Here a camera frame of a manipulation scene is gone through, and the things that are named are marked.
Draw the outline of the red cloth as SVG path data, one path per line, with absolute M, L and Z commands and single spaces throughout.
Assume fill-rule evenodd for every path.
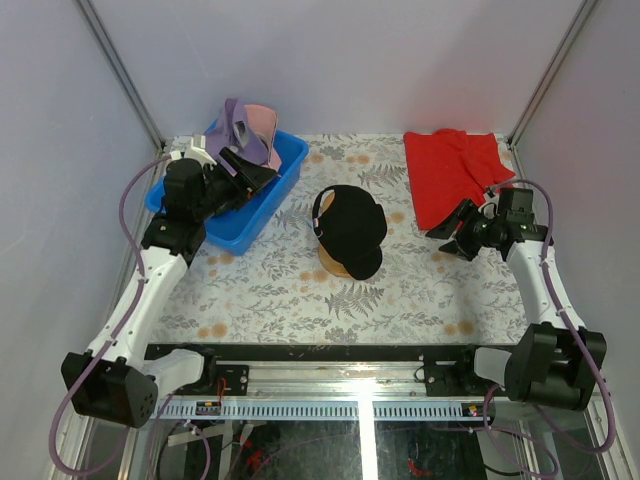
M 480 206 L 485 190 L 515 176 L 503 165 L 493 134 L 441 129 L 403 135 L 410 191 L 419 229 L 442 223 L 464 200 Z

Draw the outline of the black baseball cap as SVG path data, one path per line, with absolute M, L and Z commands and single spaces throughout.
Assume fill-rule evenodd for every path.
M 367 280 L 381 267 L 386 216 L 368 191 L 344 184 L 326 187 L 314 200 L 312 224 L 329 258 L 351 278 Z

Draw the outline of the wooden hat stand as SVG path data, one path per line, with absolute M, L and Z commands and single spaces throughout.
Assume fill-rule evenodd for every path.
M 320 208 L 321 213 L 324 213 L 331 206 L 331 204 L 334 201 L 334 198 L 335 198 L 334 192 L 328 193 L 324 197 L 323 202 L 321 204 L 321 208 Z M 351 277 L 351 275 L 348 273 L 345 267 L 341 263 L 334 260 L 322 245 L 318 246 L 318 257 L 323 268 L 331 275 L 340 277 L 340 278 Z

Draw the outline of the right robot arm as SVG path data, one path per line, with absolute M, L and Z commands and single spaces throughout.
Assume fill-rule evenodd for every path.
M 512 401 L 581 411 L 596 386 L 607 344 L 570 305 L 549 229 L 536 221 L 533 204 L 532 190 L 506 188 L 492 215 L 466 199 L 427 233 L 442 240 L 440 252 L 466 261 L 484 248 L 496 250 L 516 280 L 529 323 L 509 350 L 473 348 L 455 378 L 467 394 L 493 382 Z

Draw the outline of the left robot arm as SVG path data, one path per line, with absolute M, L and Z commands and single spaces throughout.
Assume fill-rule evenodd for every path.
M 186 385 L 201 395 L 217 387 L 218 369 L 193 347 L 146 361 L 151 331 L 204 243 L 206 221 L 240 209 L 277 175 L 229 148 L 214 159 L 196 149 L 172 158 L 160 209 L 135 246 L 137 271 L 86 352 L 62 363 L 76 413 L 139 428 L 166 395 Z

